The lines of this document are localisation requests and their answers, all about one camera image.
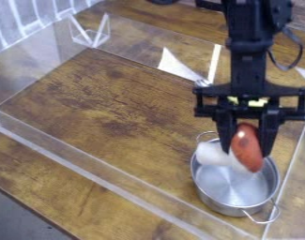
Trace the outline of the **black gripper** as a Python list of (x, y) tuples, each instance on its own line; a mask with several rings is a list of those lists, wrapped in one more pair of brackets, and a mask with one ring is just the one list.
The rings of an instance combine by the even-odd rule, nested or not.
[[(244, 89), (235, 91), (227, 84), (208, 87), (197, 86), (195, 115), (212, 117), (216, 121), (221, 147), (231, 151), (236, 132), (236, 118), (260, 119), (259, 137), (263, 156), (271, 155), (280, 123), (305, 119), (305, 88), (265, 83), (264, 90)], [(298, 106), (280, 107), (282, 98), (298, 97)]]

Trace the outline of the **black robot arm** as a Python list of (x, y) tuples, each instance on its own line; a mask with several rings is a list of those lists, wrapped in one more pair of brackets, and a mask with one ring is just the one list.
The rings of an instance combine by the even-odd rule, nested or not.
[(299, 37), (287, 24), (294, 20), (292, 0), (195, 0), (200, 8), (221, 11), (229, 27), (227, 48), (232, 53), (232, 80), (193, 89), (195, 115), (216, 121), (221, 147), (231, 149), (239, 119), (259, 121), (259, 143), (271, 155), (279, 127), (305, 118), (305, 87), (278, 85), (267, 80), (267, 62), (275, 60), (275, 35)]

